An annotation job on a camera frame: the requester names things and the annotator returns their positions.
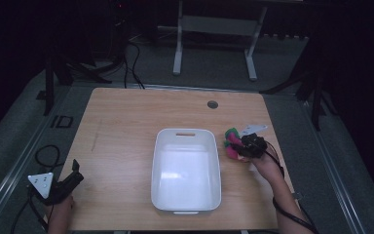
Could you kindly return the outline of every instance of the white table frame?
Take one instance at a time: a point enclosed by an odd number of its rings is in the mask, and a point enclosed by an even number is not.
[[[256,47],[257,39],[263,20],[266,16],[267,7],[263,7],[259,20],[247,19],[221,19],[207,18],[197,16],[183,15],[183,1],[179,0],[178,5],[178,26],[177,26],[177,47],[175,50],[174,75],[181,74],[181,62],[183,56],[183,31],[196,31],[217,34],[230,34],[251,36],[251,44],[248,49],[244,50],[245,62],[247,64],[248,76],[251,81],[257,80],[256,70],[254,68],[253,53]]]

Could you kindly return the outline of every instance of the bin handle cutout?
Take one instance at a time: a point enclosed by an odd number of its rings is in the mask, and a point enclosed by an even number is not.
[[[175,135],[180,136],[180,137],[195,137],[196,136],[195,133],[176,133]]]
[[[175,215],[197,215],[199,212],[173,212]]]

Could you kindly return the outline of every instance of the human hand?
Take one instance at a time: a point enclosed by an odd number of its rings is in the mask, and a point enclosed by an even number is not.
[[[266,151],[271,154],[274,158],[279,160],[279,156],[273,149],[273,146],[268,144]],[[280,167],[277,162],[274,161],[267,153],[264,153],[260,158],[252,158],[251,163],[257,168],[257,171],[262,175],[269,183],[274,183],[278,180],[283,180]]]
[[[74,198],[69,195],[61,203],[45,207],[48,219],[48,233],[66,233],[72,217]]]

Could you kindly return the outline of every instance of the white plastic bin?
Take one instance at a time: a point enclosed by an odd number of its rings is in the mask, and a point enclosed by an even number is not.
[[[211,211],[220,205],[220,166],[212,132],[164,129],[158,133],[151,200],[157,209],[178,215]]]

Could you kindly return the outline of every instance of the white triangle marker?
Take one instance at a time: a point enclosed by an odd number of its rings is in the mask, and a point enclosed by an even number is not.
[[[44,199],[50,196],[51,185],[53,183],[53,173],[29,175],[28,179],[32,185],[38,190]]]

